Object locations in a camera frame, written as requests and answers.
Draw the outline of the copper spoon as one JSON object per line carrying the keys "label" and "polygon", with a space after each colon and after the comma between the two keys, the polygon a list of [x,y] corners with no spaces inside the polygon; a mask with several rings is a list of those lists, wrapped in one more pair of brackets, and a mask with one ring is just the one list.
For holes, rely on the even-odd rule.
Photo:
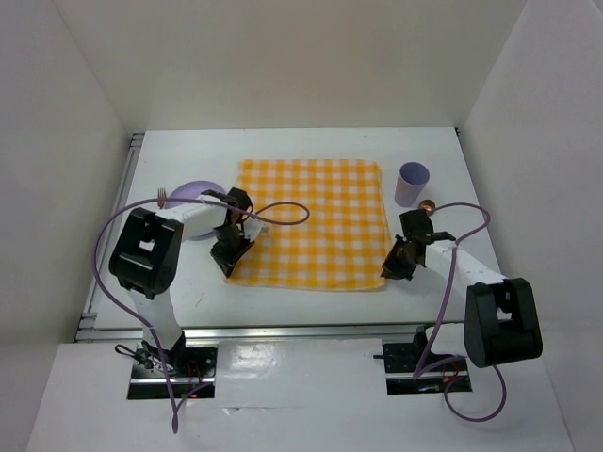
{"label": "copper spoon", "polygon": [[436,210],[437,206],[435,204],[434,201],[429,200],[429,199],[425,199],[423,201],[421,201],[418,205],[418,208],[420,210],[423,210],[427,213],[428,216],[432,215],[434,213],[434,211]]}

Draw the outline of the yellow checkered cloth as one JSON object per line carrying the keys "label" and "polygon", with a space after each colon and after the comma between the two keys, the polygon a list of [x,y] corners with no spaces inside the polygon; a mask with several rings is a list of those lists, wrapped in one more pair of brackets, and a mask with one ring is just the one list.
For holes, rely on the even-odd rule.
{"label": "yellow checkered cloth", "polygon": [[316,291],[383,286],[392,244],[381,170],[361,159],[245,159],[237,187],[272,219],[229,283]]}

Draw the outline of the purple cup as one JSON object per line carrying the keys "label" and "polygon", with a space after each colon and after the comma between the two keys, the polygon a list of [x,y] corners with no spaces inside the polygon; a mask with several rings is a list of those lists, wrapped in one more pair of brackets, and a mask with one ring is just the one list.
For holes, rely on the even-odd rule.
{"label": "purple cup", "polygon": [[410,207],[430,181],[429,170],[421,163],[404,163],[398,172],[395,189],[395,203],[400,207]]}

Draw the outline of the copper fork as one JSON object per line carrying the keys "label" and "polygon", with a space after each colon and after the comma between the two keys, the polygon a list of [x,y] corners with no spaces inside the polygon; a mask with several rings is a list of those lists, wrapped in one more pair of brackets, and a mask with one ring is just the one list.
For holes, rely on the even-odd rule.
{"label": "copper fork", "polygon": [[163,209],[167,201],[167,191],[164,187],[160,187],[157,190],[157,206],[159,209]]}

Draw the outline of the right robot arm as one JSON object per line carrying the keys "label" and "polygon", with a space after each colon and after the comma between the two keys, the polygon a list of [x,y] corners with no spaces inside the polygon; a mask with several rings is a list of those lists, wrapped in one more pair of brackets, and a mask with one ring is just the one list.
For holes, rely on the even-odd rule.
{"label": "right robot arm", "polygon": [[382,265],[388,280],[410,281],[417,267],[446,280],[434,324],[413,343],[414,378],[434,368],[445,356],[467,358],[478,368],[536,359],[543,338],[530,283],[508,278],[461,249],[466,239],[485,230],[491,220],[483,208],[453,202],[441,208],[467,207],[481,212],[483,224],[459,237],[435,231],[431,213],[423,209],[399,215],[402,234]]}

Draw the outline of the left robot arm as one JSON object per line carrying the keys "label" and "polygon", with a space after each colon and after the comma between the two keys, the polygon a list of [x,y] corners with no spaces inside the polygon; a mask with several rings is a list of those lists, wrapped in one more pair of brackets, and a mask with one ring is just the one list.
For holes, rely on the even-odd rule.
{"label": "left robot arm", "polygon": [[136,312],[153,327],[143,333],[143,348],[166,376],[187,364],[186,339],[175,319],[170,286],[175,279],[183,242],[212,231],[210,250],[225,277],[253,246],[243,214],[253,207],[248,194],[233,187],[226,194],[206,190],[194,202],[177,202],[157,212],[133,210],[109,260],[109,272],[134,301]]}

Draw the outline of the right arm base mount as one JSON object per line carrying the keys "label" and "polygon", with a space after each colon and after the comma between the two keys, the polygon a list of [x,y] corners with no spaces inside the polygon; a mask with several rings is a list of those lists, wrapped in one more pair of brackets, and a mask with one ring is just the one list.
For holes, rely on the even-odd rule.
{"label": "right arm base mount", "polygon": [[405,342],[383,342],[382,350],[372,358],[383,365],[386,392],[389,396],[414,396],[444,393],[448,385],[452,393],[472,391],[465,359],[441,363],[417,379],[413,374],[419,365],[426,345],[427,336],[419,328],[412,340]]}

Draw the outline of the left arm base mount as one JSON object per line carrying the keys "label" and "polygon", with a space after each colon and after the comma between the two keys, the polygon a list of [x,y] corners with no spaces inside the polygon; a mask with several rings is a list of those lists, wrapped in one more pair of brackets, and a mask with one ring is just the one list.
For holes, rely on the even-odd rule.
{"label": "left arm base mount", "polygon": [[[156,351],[145,342],[135,348],[118,344],[114,350],[131,360],[128,400],[168,399],[164,367]],[[218,345],[189,345],[182,336],[173,350],[166,352],[168,376],[174,398],[215,397]]]}

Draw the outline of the aluminium table frame rail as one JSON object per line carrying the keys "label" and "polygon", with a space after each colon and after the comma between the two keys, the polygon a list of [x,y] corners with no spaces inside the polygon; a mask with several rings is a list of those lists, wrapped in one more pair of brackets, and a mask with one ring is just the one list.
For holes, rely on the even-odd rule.
{"label": "aluminium table frame rail", "polygon": [[[357,158],[377,163],[392,234],[398,234],[394,201],[399,167],[424,164],[431,179],[423,196],[435,201],[437,230],[461,236],[481,225],[477,197],[457,133],[448,127],[351,129],[237,129],[148,131],[130,143],[119,205],[151,198],[160,187],[208,179],[230,187],[246,158]],[[183,246],[171,285],[172,303],[189,338],[343,336],[408,331],[433,321],[446,281],[425,268],[410,281],[389,281],[378,291],[317,292],[245,287],[226,282],[210,257],[210,240]],[[487,232],[466,239],[463,249],[490,268],[497,258]]]}

